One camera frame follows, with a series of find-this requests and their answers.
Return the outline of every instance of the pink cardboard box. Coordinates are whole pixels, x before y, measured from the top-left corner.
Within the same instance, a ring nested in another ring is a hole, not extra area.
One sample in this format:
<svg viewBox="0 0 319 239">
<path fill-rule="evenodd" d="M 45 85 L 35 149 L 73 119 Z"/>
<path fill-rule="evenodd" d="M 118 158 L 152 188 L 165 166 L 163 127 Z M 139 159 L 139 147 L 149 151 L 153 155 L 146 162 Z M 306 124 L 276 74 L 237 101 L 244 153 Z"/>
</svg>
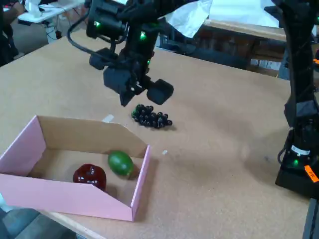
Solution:
<svg viewBox="0 0 319 239">
<path fill-rule="evenodd" d="M 132 158 L 136 177 L 110 170 L 107 154 L 113 150 Z M 9 206 L 133 221 L 149 155 L 150 146 L 120 124 L 35 116 L 0 158 L 0 193 Z M 73 183 L 85 163 L 104 169 L 105 192 Z"/>
</svg>

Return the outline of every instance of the black robotic arm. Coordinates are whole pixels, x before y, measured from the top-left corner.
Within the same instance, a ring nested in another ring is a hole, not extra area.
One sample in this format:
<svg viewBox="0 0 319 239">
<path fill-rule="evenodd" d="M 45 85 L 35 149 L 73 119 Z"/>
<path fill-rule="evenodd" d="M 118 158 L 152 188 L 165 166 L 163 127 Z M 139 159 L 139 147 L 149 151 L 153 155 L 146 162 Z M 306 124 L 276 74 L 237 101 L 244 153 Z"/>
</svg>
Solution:
<svg viewBox="0 0 319 239">
<path fill-rule="evenodd" d="M 120 95 L 125 106 L 134 95 L 148 90 L 147 96 L 163 104 L 173 86 L 155 83 L 146 75 L 162 27 L 158 18 L 188 3 L 186 0 L 133 0 L 126 5 L 112 0 L 89 0 L 89 12 L 68 30 L 68 40 L 89 54 L 90 64 L 104 71 L 104 85 Z M 319 199 L 319 107 L 314 95 L 312 28 L 318 22 L 317 0 L 273 0 L 281 15 L 289 51 L 291 95 L 285 116 L 291 130 L 278 155 L 281 168 L 276 184 Z M 97 52 L 75 43 L 70 33 L 88 16 L 87 35 L 111 44 Z M 116 44 L 126 40 L 120 54 Z"/>
</svg>

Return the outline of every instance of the person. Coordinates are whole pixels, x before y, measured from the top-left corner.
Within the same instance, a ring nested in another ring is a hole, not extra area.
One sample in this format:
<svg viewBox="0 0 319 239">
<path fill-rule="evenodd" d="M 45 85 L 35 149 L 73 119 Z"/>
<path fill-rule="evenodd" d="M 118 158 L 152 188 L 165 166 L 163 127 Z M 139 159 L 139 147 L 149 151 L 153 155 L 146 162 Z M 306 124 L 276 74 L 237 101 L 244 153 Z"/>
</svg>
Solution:
<svg viewBox="0 0 319 239">
<path fill-rule="evenodd" d="M 0 67 L 13 60 L 10 52 L 9 40 L 4 36 L 3 30 L 9 26 L 18 16 L 24 13 L 25 8 L 16 2 L 8 11 L 3 11 L 3 1 L 0 0 Z"/>
</svg>

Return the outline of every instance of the orange sticker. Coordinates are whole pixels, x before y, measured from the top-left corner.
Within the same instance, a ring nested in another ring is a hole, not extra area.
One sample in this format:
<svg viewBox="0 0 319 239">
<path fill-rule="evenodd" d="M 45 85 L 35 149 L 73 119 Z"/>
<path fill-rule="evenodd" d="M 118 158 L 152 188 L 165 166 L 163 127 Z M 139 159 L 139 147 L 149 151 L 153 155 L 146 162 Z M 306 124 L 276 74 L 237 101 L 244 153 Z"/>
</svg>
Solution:
<svg viewBox="0 0 319 239">
<path fill-rule="evenodd" d="M 309 165 L 305 166 L 305 171 L 308 173 L 309 177 L 314 183 L 319 181 L 319 178 L 315 175 L 315 173 L 313 172 L 313 170 L 310 168 Z"/>
</svg>

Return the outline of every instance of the green lime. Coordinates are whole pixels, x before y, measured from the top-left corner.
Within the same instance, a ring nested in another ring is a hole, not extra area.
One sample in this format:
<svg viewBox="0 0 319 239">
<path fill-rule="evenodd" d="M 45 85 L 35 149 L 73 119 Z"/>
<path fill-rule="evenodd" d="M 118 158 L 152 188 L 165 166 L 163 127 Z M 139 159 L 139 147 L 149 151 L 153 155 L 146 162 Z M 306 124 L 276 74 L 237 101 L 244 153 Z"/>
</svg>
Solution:
<svg viewBox="0 0 319 239">
<path fill-rule="evenodd" d="M 109 154 L 108 163 L 110 169 L 119 176 L 130 176 L 134 164 L 131 158 L 122 151 L 113 151 Z"/>
</svg>

